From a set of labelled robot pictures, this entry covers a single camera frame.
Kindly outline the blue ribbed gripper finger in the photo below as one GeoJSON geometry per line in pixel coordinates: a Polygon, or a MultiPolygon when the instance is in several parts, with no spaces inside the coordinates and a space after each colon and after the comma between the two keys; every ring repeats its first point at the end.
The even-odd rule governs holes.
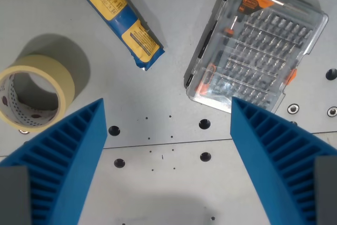
{"type": "Polygon", "coordinates": [[[77,110],[1,161],[27,167],[33,224],[77,224],[107,139],[104,100],[77,110]]]}
{"type": "Polygon", "coordinates": [[[270,111],[232,98],[230,135],[270,224],[316,224],[314,161],[336,149],[270,111]]]}

